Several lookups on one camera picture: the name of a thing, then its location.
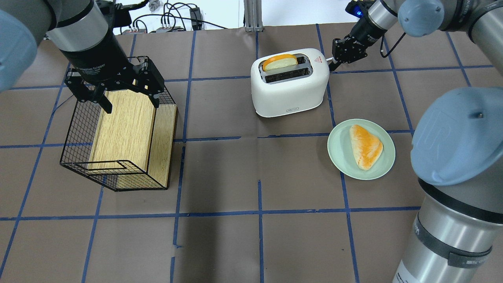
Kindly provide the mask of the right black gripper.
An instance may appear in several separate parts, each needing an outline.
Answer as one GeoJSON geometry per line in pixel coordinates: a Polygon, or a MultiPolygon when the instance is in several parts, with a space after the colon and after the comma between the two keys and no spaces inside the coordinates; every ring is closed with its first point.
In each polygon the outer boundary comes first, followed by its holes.
{"type": "Polygon", "coordinates": [[[343,63],[360,60],[360,55],[367,55],[367,48],[375,44],[386,32],[387,29],[382,29],[370,19],[360,18],[345,38],[334,38],[329,71],[335,71],[343,63]]]}

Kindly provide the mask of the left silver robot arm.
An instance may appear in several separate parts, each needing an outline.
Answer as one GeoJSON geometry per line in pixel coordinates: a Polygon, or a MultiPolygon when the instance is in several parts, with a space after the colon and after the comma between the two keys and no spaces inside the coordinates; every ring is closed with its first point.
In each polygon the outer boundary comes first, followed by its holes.
{"type": "Polygon", "coordinates": [[[79,102],[93,102],[110,114],[105,93],[131,90],[158,108],[164,79],[147,56],[133,65],[114,28],[131,24],[130,11],[149,2],[122,5],[114,0],[2,0],[0,3],[0,89],[12,88],[33,63],[48,36],[69,60],[64,83],[79,102]]]}

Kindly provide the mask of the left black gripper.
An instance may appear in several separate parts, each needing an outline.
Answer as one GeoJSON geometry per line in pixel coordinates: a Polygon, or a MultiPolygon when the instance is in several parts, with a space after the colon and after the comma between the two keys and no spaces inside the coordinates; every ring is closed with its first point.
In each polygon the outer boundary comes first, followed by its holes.
{"type": "Polygon", "coordinates": [[[113,32],[106,32],[97,45],[81,51],[61,52],[74,70],[68,70],[64,83],[79,102],[99,104],[112,113],[112,103],[106,98],[108,81],[118,81],[118,90],[130,90],[149,97],[154,108],[160,105],[159,97],[165,91],[165,80],[149,57],[128,57],[113,32]],[[90,89],[85,82],[94,86],[90,89]]]}

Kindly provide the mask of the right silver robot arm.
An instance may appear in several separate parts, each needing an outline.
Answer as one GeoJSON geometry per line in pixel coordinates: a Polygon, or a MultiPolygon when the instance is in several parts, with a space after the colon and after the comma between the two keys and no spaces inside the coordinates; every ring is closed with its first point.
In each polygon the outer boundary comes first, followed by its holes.
{"type": "MultiPolygon", "coordinates": [[[[502,71],[501,0],[351,0],[345,10],[359,20],[334,39],[330,70],[364,58],[399,22],[411,37],[465,31],[502,71]]],[[[394,283],[472,280],[502,231],[502,147],[501,87],[455,88],[426,110],[410,153],[426,197],[394,283]]]]}

